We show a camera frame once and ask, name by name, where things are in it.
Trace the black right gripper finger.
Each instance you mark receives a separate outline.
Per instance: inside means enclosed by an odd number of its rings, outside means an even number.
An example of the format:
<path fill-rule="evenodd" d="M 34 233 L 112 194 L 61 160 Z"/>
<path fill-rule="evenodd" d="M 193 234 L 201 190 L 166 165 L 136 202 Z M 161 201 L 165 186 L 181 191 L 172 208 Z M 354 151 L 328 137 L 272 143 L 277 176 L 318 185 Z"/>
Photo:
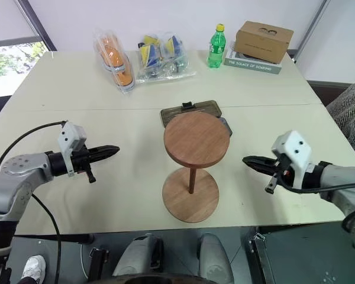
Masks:
<path fill-rule="evenodd" d="M 274 175 L 276 172 L 276 162 L 245 162 L 245 164 L 251 169 L 264 175 Z"/>
<path fill-rule="evenodd" d="M 242 161 L 248 167 L 274 166 L 276 164 L 276 159 L 264 156 L 246 156 L 242 158 Z"/>

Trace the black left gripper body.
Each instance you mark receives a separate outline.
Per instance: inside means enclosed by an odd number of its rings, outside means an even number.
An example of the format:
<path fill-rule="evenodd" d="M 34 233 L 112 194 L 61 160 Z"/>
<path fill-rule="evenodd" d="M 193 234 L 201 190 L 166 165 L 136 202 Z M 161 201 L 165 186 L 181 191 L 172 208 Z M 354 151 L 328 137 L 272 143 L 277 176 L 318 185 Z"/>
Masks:
<path fill-rule="evenodd" d="M 96 178 L 94 177 L 91 170 L 91 163 L 89 159 L 89 150 L 81 149 L 79 151 L 73 151 L 71 156 L 71 161 L 73 165 L 73 170 L 75 173 L 83 173 L 87 174 L 89 183 L 96 182 Z"/>

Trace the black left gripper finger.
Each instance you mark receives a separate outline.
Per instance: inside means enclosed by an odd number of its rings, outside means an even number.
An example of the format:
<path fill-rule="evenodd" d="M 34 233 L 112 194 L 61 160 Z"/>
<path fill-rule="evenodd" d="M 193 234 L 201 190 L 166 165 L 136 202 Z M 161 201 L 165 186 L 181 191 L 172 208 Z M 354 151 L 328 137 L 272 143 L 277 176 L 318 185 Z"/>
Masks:
<path fill-rule="evenodd" d="M 98 162 L 98 161 L 110 158 L 110 157 L 112 157 L 115 154 L 116 154 L 116 152 L 113 153 L 113 152 L 110 152 L 110 151 L 91 153 L 89 155 L 89 161 L 90 162 Z"/>
<path fill-rule="evenodd" d="M 120 151 L 118 146 L 104 145 L 89 149 L 90 154 L 116 154 Z"/>

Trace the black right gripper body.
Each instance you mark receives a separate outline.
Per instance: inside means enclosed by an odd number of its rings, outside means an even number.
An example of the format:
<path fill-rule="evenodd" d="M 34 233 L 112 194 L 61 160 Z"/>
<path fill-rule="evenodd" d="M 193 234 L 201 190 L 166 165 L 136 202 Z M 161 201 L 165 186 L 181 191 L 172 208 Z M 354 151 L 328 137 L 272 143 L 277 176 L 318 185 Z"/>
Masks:
<path fill-rule="evenodd" d="M 295 173 L 287 162 L 275 160 L 267 171 L 267 175 L 271 176 L 269 183 L 265 187 L 267 193 L 274 194 L 277 185 L 288 191 L 292 191 Z"/>

